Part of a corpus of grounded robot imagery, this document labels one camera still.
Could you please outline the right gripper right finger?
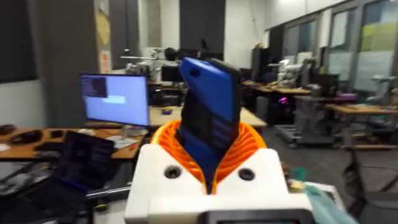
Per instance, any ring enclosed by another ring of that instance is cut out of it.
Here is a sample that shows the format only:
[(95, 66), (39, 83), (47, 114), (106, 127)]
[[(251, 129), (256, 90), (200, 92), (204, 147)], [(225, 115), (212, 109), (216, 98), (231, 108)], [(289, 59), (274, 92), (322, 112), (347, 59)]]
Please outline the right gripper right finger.
[(275, 190), (288, 192), (278, 153), (267, 147), (261, 135), (240, 122), (238, 136), (219, 163), (213, 181), (214, 194)]

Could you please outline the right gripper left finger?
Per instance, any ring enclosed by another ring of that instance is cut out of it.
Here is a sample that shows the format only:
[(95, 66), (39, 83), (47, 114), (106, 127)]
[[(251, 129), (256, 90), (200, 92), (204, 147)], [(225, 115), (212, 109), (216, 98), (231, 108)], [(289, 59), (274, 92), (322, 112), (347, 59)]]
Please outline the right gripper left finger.
[(149, 144), (141, 147), (124, 212), (126, 223), (149, 223), (150, 203), (170, 197), (205, 195), (203, 172), (177, 140), (179, 120), (162, 125)]

